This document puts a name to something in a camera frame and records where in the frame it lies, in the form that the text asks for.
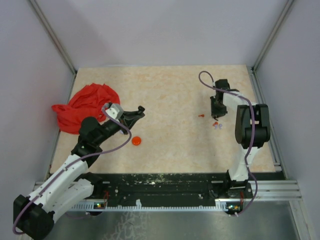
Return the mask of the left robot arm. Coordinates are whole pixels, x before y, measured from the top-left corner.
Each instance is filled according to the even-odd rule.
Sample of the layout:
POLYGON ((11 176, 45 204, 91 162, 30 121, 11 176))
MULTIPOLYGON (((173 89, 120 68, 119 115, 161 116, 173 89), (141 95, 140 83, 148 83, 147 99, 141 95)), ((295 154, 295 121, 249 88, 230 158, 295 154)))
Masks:
POLYGON ((89 116, 80 125, 77 144, 70 155, 42 185, 29 195, 19 195, 13 202, 15 235, 26 234, 33 240, 43 240, 55 223, 79 201, 101 197, 101 179, 88 172, 91 165, 105 151, 101 144, 118 132, 132 137, 131 129, 145 116, 145 108, 124 111, 118 103, 106 103, 101 108, 107 121, 100 124, 89 116))

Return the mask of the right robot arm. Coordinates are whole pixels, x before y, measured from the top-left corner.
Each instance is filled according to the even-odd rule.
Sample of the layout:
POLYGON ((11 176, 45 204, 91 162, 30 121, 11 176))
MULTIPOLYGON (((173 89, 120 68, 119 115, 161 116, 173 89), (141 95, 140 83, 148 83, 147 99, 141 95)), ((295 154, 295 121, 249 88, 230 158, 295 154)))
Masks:
POLYGON ((229 110, 235 111, 235 140, 239 152, 228 170, 229 182, 223 185, 223 192, 235 198, 241 192, 241 185, 249 178, 248 168, 255 155, 271 138, 269 107, 258 104, 243 96, 237 89, 230 88, 227 79, 213 84, 215 95, 210 97, 211 116, 215 120, 225 116, 229 110))

